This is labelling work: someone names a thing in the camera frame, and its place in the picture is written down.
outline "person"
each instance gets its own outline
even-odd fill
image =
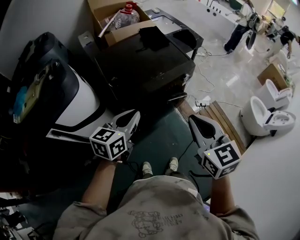
[[[274,55],[279,53],[279,51],[287,44],[288,44],[287,58],[290,59],[291,54],[292,54],[292,42],[293,42],[293,40],[296,39],[297,43],[300,44],[299,36],[297,36],[296,34],[291,32],[288,27],[285,27],[285,28],[286,28],[285,32],[280,37],[278,37],[276,39],[276,41],[273,44],[271,50],[266,55],[265,58],[268,62],[270,61],[271,57],[273,57]]]
[[[252,14],[255,12],[251,0],[244,0],[241,10],[235,13],[240,17],[239,25],[233,31],[229,41],[224,45],[224,49],[228,53],[232,53],[237,45],[240,43],[243,35],[250,30],[248,21]]]
[[[101,160],[82,201],[60,217],[54,240],[259,239],[251,218],[234,205],[228,176],[212,181],[209,213],[193,183],[177,172],[175,157],[162,176],[154,176],[150,163],[144,162],[143,178],[107,216],[115,168],[116,163]]]

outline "toilet lid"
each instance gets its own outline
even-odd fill
[[[296,116],[286,111],[275,111],[263,125],[266,130],[286,130],[295,125]]]

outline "white toilet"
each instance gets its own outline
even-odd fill
[[[266,83],[257,91],[256,96],[263,102],[267,109],[289,105],[292,100],[292,89],[286,88],[278,91],[275,84],[267,79]]]
[[[258,97],[251,97],[241,110],[240,117],[246,130],[253,136],[267,136],[271,130],[292,129],[296,120],[296,116],[290,112],[269,112]]]

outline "plastic bottle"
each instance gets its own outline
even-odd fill
[[[138,23],[140,21],[140,15],[137,11],[133,10],[131,4],[126,4],[115,18],[116,29],[127,27],[131,24]]]

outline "shirt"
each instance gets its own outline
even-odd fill
[[[246,27],[250,17],[252,16],[252,14],[254,12],[253,12],[252,8],[247,3],[244,3],[241,10],[240,10],[240,13],[245,17],[242,17],[240,19],[239,25],[242,25],[243,27]]]
[[[295,38],[294,34],[290,31],[283,33],[280,37],[282,45],[286,45],[289,41],[293,41]]]
[[[58,221],[54,240],[257,240],[248,214],[236,207],[210,214],[188,180],[155,176],[135,181],[118,209],[106,214],[99,205],[75,202]]]

